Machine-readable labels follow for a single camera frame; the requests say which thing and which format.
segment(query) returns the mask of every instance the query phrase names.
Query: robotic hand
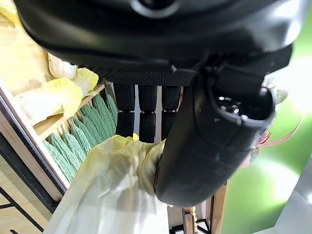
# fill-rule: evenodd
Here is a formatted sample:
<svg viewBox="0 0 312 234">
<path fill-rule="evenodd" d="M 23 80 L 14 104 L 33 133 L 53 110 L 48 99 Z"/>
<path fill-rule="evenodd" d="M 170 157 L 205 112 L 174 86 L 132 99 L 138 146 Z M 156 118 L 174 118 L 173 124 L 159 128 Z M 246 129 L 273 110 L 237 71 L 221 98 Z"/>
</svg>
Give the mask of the robotic hand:
<svg viewBox="0 0 312 234">
<path fill-rule="evenodd" d="M 154 189 L 161 201 L 190 207 L 226 182 L 271 124 L 275 97 L 261 84 L 266 74 L 288 65 L 310 1 L 15 4 L 22 25 L 38 44 L 114 83 L 118 134 L 133 132 L 137 84 L 153 100 L 140 98 L 140 121 L 145 123 L 140 126 L 148 125 L 146 138 L 154 139 L 156 86 L 163 86 L 162 129 L 167 140 Z M 176 101 L 171 100 L 180 86 L 187 87 L 176 114 Z M 168 90 L 177 91 L 172 95 Z M 171 115 L 174 121 L 167 131 Z M 140 138 L 145 138 L 141 129 Z"/>
</svg>

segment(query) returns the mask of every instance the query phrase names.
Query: black metal frame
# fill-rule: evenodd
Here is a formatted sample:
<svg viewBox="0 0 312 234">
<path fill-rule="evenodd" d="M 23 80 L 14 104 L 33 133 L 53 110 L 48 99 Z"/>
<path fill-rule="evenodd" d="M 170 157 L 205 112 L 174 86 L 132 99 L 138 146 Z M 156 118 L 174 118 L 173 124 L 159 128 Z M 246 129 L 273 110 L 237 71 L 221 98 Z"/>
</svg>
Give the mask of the black metal frame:
<svg viewBox="0 0 312 234">
<path fill-rule="evenodd" d="M 44 229 L 40 226 L 2 187 L 0 187 L 0 194 L 2 194 L 10 203 L 0 206 L 0 209 L 15 207 L 25 218 L 27 218 L 39 231 L 43 232 Z"/>
<path fill-rule="evenodd" d="M 209 227 L 207 221 L 205 219 L 199 219 L 196 221 L 196 223 L 201 223 L 201 222 L 204 222 L 206 224 L 206 227 L 208 230 L 205 230 L 203 229 L 202 227 L 198 226 L 197 229 L 201 230 L 203 233 L 206 233 L 206 234 L 211 234 L 211 228 Z M 170 234 L 176 234 L 177 232 L 180 232 L 180 231 L 183 231 L 184 234 L 186 234 L 186 231 L 184 231 L 184 224 L 181 224 L 181 225 L 177 225 L 177 226 L 174 226 L 172 227 L 170 230 L 169 230 L 169 233 Z"/>
</svg>

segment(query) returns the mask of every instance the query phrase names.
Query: yellow vegetable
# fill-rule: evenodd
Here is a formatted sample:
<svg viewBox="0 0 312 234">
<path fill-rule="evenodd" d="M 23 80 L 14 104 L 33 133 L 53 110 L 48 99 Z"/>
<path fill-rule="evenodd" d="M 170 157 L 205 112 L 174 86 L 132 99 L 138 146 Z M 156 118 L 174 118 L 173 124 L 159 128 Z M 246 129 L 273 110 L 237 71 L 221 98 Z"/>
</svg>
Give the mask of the yellow vegetable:
<svg viewBox="0 0 312 234">
<path fill-rule="evenodd" d="M 71 65 L 50 53 L 48 53 L 48 60 L 49 70 L 54 78 L 75 78 L 78 68 L 76 65 Z"/>
<path fill-rule="evenodd" d="M 30 123 L 36 124 L 51 115 L 64 113 L 66 117 L 73 116 L 81 103 L 82 90 L 71 80 L 60 78 L 18 94 L 15 99 Z"/>
<path fill-rule="evenodd" d="M 82 89 L 83 97 L 97 94 L 93 89 L 98 83 L 98 75 L 87 68 L 79 68 L 72 81 Z"/>
<path fill-rule="evenodd" d="M 14 25 L 20 25 L 16 7 L 12 0 L 0 0 L 0 14 L 4 15 L 5 19 Z"/>
</svg>

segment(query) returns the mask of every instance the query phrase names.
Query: black rubber grip pad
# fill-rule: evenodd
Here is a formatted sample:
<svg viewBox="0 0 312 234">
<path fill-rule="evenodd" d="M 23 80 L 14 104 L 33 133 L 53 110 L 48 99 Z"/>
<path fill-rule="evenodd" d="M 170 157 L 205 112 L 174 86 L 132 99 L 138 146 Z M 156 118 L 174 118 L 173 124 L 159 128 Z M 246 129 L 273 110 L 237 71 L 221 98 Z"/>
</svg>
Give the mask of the black rubber grip pad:
<svg viewBox="0 0 312 234">
<path fill-rule="evenodd" d="M 176 112 L 162 112 L 161 113 L 161 140 L 167 138 L 171 126 L 175 120 Z"/>
<path fill-rule="evenodd" d="M 155 111 L 157 103 L 157 86 L 139 85 L 138 100 L 141 111 Z"/>
<path fill-rule="evenodd" d="M 163 110 L 176 110 L 179 105 L 181 86 L 163 86 L 161 102 Z"/>
<path fill-rule="evenodd" d="M 141 113 L 140 114 L 140 141 L 146 143 L 154 143 L 156 128 L 156 114 L 155 113 Z"/>
<path fill-rule="evenodd" d="M 116 135 L 122 137 L 132 137 L 134 130 L 135 113 L 118 113 Z"/>
<path fill-rule="evenodd" d="M 134 111 L 136 104 L 135 86 L 133 84 L 115 84 L 114 92 L 117 108 L 121 111 Z"/>
</svg>

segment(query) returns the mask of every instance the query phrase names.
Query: metal rod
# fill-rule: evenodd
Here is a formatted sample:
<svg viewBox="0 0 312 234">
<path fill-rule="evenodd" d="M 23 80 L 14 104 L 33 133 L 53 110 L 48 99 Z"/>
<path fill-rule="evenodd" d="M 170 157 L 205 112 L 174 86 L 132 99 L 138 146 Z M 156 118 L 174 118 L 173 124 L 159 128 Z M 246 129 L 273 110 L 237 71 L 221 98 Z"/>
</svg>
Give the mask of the metal rod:
<svg viewBox="0 0 312 234">
<path fill-rule="evenodd" d="M 187 234 L 186 232 L 186 221 L 185 221 L 185 209 L 182 208 L 182 220 L 183 220 L 183 232 L 184 234 Z"/>
<path fill-rule="evenodd" d="M 210 204 L 210 227 L 209 227 L 210 234 L 213 233 L 214 204 L 215 204 L 215 195 L 211 197 L 211 204 Z"/>
</svg>

